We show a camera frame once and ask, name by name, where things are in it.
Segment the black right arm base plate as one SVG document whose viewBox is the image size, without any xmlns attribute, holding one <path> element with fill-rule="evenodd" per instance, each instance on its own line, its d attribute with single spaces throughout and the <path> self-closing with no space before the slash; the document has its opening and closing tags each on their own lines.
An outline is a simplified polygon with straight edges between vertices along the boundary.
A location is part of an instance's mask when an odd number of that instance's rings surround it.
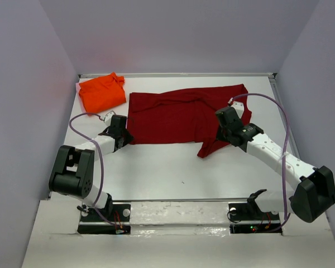
<svg viewBox="0 0 335 268">
<path fill-rule="evenodd" d="M 233 235 L 252 233 L 282 233 L 282 221 L 278 214 L 261 212 L 248 203 L 229 203 L 227 219 L 230 222 L 229 230 Z"/>
</svg>

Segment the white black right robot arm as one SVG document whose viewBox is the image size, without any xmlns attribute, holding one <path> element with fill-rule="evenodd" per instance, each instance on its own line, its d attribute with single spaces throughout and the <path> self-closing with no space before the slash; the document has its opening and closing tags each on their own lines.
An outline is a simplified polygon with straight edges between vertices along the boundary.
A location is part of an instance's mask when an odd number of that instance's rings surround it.
<svg viewBox="0 0 335 268">
<path fill-rule="evenodd" d="M 332 171 L 316 168 L 285 152 L 253 123 L 244 124 L 241 113 L 233 106 L 215 113 L 219 127 L 217 140 L 230 143 L 259 159 L 281 175 L 280 192 L 260 189 L 247 199 L 246 213 L 258 219 L 266 212 L 295 214 L 312 223 L 335 204 L 335 184 Z"/>
</svg>

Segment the dark red t shirt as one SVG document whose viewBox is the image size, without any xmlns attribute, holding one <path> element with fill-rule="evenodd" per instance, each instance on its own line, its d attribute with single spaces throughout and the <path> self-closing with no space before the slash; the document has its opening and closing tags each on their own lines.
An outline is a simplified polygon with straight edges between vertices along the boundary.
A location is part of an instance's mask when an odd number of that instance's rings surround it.
<svg viewBox="0 0 335 268">
<path fill-rule="evenodd" d="M 165 93 L 136 93 L 129 97 L 127 129 L 132 144 L 202 143 L 197 153 L 205 158 L 228 146 L 216 139 L 219 123 L 215 112 L 240 95 L 247 103 L 243 84 L 173 90 Z"/>
</svg>

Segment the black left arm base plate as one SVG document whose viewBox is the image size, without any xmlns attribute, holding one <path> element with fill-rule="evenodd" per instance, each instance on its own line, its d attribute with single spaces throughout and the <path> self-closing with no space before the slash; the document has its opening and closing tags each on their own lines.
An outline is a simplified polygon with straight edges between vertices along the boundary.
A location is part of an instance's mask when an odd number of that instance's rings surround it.
<svg viewBox="0 0 335 268">
<path fill-rule="evenodd" d="M 113 203 L 109 214 L 104 209 L 98 212 L 86 205 L 77 206 L 80 212 L 78 233 L 81 235 L 128 235 L 131 233 L 131 205 Z"/>
</svg>

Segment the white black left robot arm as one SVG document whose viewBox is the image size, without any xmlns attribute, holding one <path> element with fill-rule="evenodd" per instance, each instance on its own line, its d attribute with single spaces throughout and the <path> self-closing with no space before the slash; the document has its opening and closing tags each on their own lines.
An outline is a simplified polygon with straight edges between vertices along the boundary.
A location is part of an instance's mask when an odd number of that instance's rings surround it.
<svg viewBox="0 0 335 268">
<path fill-rule="evenodd" d="M 49 189 L 81 201 L 101 221 L 109 219 L 113 211 L 110 194 L 103 191 L 103 156 L 112 154 L 133 141 L 126 129 L 127 117 L 109 112 L 98 117 L 106 128 L 95 138 L 79 133 L 69 122 L 69 127 L 87 142 L 78 146 L 62 145 L 57 152 L 49 179 Z"/>
</svg>

